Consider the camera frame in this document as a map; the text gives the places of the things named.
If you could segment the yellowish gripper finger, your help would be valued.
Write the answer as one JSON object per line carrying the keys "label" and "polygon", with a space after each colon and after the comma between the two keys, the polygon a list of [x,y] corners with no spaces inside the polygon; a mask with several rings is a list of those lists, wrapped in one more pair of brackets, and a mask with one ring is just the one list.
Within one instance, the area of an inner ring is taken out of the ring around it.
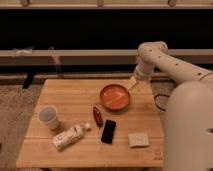
{"label": "yellowish gripper finger", "polygon": [[130,90],[137,84],[138,84],[137,78],[135,76],[132,76],[127,83],[127,89]]}

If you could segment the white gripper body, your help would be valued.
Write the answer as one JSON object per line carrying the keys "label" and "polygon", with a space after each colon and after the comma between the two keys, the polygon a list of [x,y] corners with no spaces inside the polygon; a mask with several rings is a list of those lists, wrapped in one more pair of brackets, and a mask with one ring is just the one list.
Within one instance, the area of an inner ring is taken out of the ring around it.
{"label": "white gripper body", "polygon": [[150,81],[152,73],[153,73],[153,67],[151,66],[137,65],[134,71],[135,77],[140,81]]}

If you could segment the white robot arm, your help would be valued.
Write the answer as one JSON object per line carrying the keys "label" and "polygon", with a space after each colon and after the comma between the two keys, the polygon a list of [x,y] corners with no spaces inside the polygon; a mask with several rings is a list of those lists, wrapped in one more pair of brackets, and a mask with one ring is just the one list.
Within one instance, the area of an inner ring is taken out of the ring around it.
{"label": "white robot arm", "polygon": [[165,112],[163,171],[213,171],[213,71],[167,50],[163,41],[141,44],[133,74],[149,80],[159,68],[178,84]]}

